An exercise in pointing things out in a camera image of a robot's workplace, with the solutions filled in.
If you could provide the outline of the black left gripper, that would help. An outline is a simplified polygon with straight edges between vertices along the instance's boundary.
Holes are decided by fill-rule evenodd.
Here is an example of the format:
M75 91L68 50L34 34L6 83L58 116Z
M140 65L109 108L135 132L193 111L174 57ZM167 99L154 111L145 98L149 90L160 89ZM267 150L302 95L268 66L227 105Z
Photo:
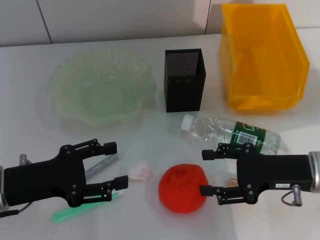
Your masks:
M51 160L6 168L4 197L10 207L59 197L70 207L83 203L110 202L112 191L125 190L127 175L86 185L83 160L117 153L117 143L100 144L97 139L60 148Z

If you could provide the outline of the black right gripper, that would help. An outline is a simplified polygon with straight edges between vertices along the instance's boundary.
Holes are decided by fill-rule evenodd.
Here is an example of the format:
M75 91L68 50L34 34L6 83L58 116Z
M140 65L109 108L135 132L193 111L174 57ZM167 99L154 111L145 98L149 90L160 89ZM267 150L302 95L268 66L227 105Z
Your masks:
M294 185L310 192L313 175L307 155L264 155L243 152L245 144L219 143L216 150L202 150L204 161L237 159L237 180L239 187L217 187L201 185L204 197L217 197L220 206L230 204L256 204L259 195L267 190L289 190Z

